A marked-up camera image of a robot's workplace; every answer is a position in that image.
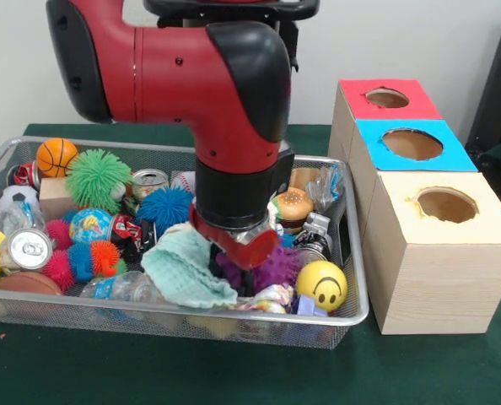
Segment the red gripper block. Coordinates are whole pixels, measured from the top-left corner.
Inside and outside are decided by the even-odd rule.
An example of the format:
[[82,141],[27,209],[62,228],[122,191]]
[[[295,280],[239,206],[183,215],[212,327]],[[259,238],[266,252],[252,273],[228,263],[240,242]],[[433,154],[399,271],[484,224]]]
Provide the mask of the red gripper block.
[[217,257],[223,252],[240,269],[239,295],[255,295],[255,279],[252,268],[263,264],[279,244],[277,231],[266,216],[257,226],[245,231],[220,229],[207,224],[198,214],[196,204],[191,203],[189,221],[195,230],[213,244],[210,246],[208,268],[214,277],[224,277],[224,268]]

